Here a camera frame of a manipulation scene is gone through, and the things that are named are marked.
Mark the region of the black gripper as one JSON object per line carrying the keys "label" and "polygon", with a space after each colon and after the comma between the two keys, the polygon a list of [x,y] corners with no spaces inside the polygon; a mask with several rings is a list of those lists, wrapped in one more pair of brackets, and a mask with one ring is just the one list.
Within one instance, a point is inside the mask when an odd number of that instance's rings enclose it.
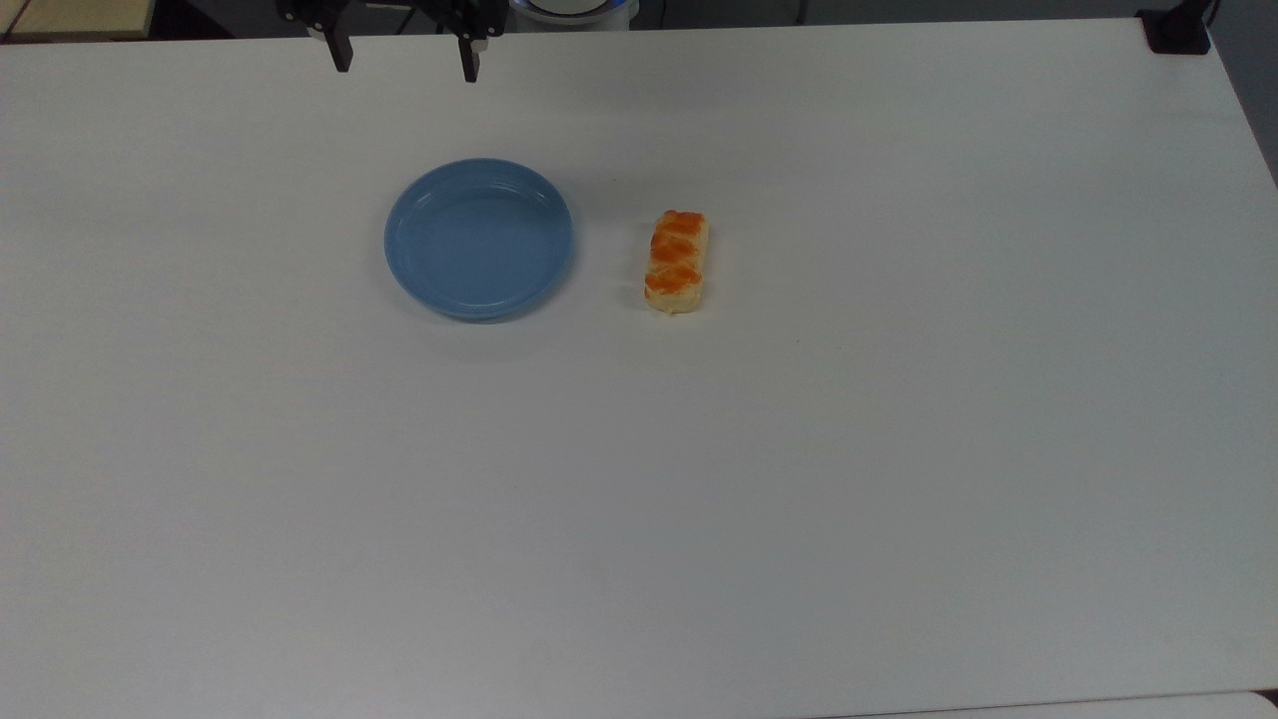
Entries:
{"label": "black gripper", "polygon": [[[492,38],[505,34],[507,1],[351,1],[369,11],[397,13],[401,19],[426,17],[458,38],[463,74],[466,83],[478,79],[481,54]],[[343,22],[348,1],[282,0],[279,17],[284,22],[305,27],[312,38],[323,41],[337,72],[348,72],[351,43]]]}

